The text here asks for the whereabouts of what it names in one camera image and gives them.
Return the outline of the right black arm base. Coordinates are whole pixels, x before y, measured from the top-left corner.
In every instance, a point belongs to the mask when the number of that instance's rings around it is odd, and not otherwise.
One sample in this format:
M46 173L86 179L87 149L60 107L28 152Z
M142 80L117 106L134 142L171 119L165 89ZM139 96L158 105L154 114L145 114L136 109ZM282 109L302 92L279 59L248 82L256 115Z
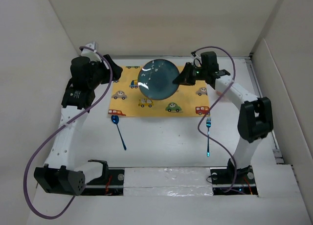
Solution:
M235 179L233 172L225 167L212 168L206 181L212 185L214 196L258 195L252 167L248 167L246 171L238 171Z

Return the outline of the yellow car-print cloth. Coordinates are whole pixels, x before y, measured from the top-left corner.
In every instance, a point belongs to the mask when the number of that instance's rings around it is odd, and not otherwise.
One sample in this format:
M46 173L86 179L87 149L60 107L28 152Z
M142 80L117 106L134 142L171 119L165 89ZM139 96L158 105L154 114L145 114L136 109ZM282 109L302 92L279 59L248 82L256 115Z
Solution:
M140 66L124 66L119 80L112 83L108 114L121 117L197 117L208 111L209 98L206 83L180 86L165 100L151 100L139 90L137 77Z

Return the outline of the dark teal ceramic plate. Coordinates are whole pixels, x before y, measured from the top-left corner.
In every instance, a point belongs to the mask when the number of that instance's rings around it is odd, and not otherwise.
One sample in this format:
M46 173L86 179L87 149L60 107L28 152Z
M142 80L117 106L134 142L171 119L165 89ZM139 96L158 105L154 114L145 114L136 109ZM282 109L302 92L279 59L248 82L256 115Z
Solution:
M178 67L165 59L154 59L140 70L137 84L140 92L152 100L171 97L179 88L173 81L179 76Z

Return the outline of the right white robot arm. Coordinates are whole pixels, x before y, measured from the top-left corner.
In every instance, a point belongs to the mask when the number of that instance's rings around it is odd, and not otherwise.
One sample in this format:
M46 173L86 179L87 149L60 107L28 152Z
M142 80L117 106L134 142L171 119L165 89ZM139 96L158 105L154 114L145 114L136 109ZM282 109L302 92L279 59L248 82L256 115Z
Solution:
M199 67L186 63L173 84L192 86L196 81L205 81L239 110L237 129L240 138L226 170L227 179L237 183L250 167L258 145L273 130L271 101L267 97L257 97L235 83L235 74L219 68L213 51L201 54Z

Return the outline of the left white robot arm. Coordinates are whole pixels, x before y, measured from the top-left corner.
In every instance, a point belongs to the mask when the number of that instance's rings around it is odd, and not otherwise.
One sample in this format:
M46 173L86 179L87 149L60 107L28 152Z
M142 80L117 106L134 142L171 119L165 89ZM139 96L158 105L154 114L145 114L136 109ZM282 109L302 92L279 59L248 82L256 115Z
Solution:
M75 166L81 128L95 99L95 89L102 84L118 80L123 71L110 57L104 55L110 65L86 56L72 59L71 78L61 102L62 130L56 135L52 149L43 167L37 167L34 178L47 193L79 196L86 184L104 184L109 179L108 164L104 160L91 159Z

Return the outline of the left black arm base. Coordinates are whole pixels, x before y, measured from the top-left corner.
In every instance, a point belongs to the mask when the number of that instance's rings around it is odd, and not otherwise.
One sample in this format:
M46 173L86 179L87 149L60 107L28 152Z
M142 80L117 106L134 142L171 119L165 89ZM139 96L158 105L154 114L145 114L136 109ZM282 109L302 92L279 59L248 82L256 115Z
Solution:
M90 181L81 196L123 196L124 168L109 168L108 175Z

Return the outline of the blue metal fork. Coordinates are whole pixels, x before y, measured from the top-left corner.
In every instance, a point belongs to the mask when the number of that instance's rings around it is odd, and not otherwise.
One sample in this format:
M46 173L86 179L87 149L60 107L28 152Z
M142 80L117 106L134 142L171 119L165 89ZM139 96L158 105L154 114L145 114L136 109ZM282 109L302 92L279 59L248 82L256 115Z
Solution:
M206 119L206 127L207 127L207 157L210 157L210 144L209 144L209 136L210 136L210 128L211 128L211 116L209 115Z

